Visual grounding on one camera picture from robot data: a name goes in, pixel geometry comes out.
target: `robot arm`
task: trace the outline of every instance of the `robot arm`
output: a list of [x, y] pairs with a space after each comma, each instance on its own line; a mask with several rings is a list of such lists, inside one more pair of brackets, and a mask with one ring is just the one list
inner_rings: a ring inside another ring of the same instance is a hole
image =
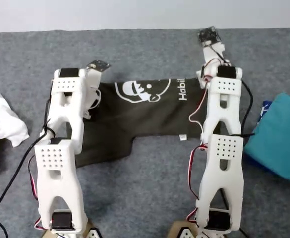
[[[225, 47], [214, 27], [199, 34], [206, 64], [197, 76], [202, 88], [208, 90], [207, 117], [203, 125], [202, 141], [207, 145], [207, 164], [199, 199], [196, 200], [198, 238], [221, 237], [240, 227], [244, 179], [241, 166], [243, 138], [216, 135], [213, 131], [221, 121], [229, 135], [240, 135], [239, 100], [242, 70], [231, 66], [223, 58]], [[216, 192], [224, 191], [228, 210], [210, 208]]]
[[[35, 146], [38, 167], [37, 195], [42, 226], [52, 233], [82, 238], [88, 222], [83, 194], [76, 175], [75, 154], [81, 153], [88, 109], [95, 102], [102, 72], [108, 64], [96, 60], [87, 69], [63, 68], [55, 71], [47, 118], [47, 135]], [[72, 128], [70, 139], [54, 137], [65, 122]], [[54, 210], [61, 197], [69, 210]]]

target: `teal cloth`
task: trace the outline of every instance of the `teal cloth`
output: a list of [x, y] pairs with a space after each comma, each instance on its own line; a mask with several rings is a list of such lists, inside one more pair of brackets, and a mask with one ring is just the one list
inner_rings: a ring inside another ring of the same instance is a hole
[[290, 180], [290, 96], [279, 94], [253, 133], [244, 152]]

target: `cartoon face logo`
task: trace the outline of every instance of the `cartoon face logo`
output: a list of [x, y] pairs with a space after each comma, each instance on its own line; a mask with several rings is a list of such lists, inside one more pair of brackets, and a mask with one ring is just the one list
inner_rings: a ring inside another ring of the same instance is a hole
[[123, 84], [115, 83], [117, 94], [126, 101], [131, 103], [151, 102], [155, 103], [160, 100], [170, 86], [171, 80], [155, 81], [155, 85], [146, 82], [129, 81]]

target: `t-shirt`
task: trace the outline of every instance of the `t-shirt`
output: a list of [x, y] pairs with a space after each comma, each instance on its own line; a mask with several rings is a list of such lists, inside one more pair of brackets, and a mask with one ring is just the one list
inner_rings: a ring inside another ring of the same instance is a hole
[[[200, 138], [200, 127], [188, 120], [204, 92], [197, 79], [101, 83], [99, 90], [99, 106], [89, 111], [90, 120], [84, 119], [77, 167], [128, 156], [138, 136], [184, 134]], [[202, 124], [206, 101], [192, 117]]]

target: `white cloth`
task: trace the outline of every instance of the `white cloth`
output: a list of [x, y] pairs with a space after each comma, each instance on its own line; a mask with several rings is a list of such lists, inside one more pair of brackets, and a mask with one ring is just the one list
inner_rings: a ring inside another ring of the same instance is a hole
[[12, 111], [8, 102], [0, 94], [0, 139], [8, 139], [12, 146], [18, 146], [29, 138], [26, 124]]

